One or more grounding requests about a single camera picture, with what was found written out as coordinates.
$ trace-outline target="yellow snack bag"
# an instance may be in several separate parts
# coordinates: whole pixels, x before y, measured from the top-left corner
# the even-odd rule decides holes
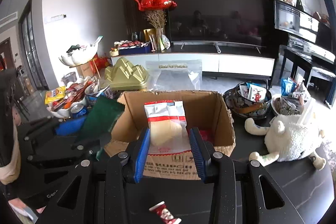
[[[66,86],[60,86],[59,88],[56,88],[54,90],[47,91],[47,93],[45,94],[44,103],[48,105],[49,103],[53,101],[57,101],[57,100],[64,98],[65,90],[66,90]]]

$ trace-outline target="white cabinet drawer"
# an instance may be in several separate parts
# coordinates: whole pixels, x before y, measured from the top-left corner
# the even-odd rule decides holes
[[[220,55],[219,72],[271,76],[274,59],[243,55]]]
[[[115,65],[115,63],[120,57],[125,57],[134,66],[142,65],[144,68],[146,68],[146,61],[158,61],[159,60],[158,54],[140,54],[140,55],[126,55],[126,56],[120,55],[120,56],[112,57],[113,65]]]
[[[160,61],[202,60],[202,71],[218,72],[219,55],[217,54],[159,54]]]

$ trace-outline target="blue gripper pad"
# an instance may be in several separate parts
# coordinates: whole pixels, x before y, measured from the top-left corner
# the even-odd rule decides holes
[[[149,128],[147,128],[145,136],[141,144],[141,147],[140,147],[140,150],[139,150],[139,153],[138,153],[138,157],[135,161],[134,181],[136,183],[139,183],[142,178],[146,160],[147,160],[149,145],[150,145],[150,130]]]
[[[76,119],[69,119],[65,122],[61,122],[58,127],[55,128],[55,133],[58,136],[68,136],[75,134],[80,130],[87,115],[80,116]]]
[[[189,141],[190,141],[191,152],[193,153],[193,157],[194,157],[197,175],[204,182],[206,179],[205,160],[202,156],[201,149],[198,145],[193,128],[189,131]]]

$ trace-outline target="red foil balloon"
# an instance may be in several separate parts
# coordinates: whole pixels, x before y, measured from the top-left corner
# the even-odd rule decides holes
[[[140,11],[145,10],[164,10],[172,5],[176,7],[176,3],[172,0],[135,0],[138,3]]]

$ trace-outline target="clear plastic bag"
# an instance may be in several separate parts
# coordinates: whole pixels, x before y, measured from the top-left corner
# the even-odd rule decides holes
[[[202,60],[146,61],[148,90],[200,90]]]
[[[182,101],[145,104],[150,128],[152,155],[174,154],[190,150]]]

